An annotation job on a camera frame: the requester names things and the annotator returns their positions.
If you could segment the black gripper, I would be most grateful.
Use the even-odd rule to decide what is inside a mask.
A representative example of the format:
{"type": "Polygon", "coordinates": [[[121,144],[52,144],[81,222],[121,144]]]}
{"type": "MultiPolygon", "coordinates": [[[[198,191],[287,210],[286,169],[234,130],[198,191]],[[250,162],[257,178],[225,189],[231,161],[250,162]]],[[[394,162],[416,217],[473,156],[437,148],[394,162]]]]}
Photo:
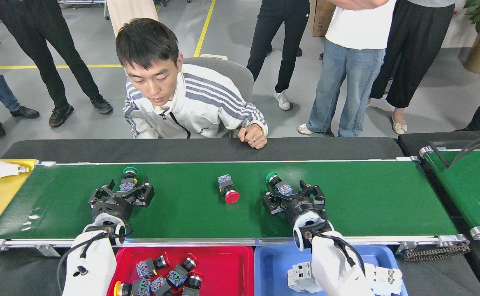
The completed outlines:
{"type": "Polygon", "coordinates": [[[289,222],[295,222],[300,215],[311,211],[317,214],[320,219],[327,219],[325,212],[326,195],[318,185],[311,186],[302,180],[301,195],[303,197],[292,199],[268,188],[268,192],[264,196],[264,208],[270,215],[276,215],[284,211],[289,222]]]}
{"type": "Polygon", "coordinates": [[[134,205],[148,207],[155,191],[148,180],[131,190],[131,203],[124,198],[106,198],[113,195],[114,180],[99,189],[95,189],[90,196],[89,206],[93,210],[94,224],[129,224],[134,205]]]}

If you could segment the person's left hand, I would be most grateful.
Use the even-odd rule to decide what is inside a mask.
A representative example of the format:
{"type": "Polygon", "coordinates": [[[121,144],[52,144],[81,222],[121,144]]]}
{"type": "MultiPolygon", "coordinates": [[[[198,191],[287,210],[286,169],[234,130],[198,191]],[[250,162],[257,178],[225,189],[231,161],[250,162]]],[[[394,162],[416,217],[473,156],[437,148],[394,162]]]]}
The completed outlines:
{"type": "Polygon", "coordinates": [[[248,127],[243,127],[238,133],[238,138],[241,142],[247,143],[251,148],[261,149],[267,144],[262,127],[258,124],[251,124],[248,127]]]}

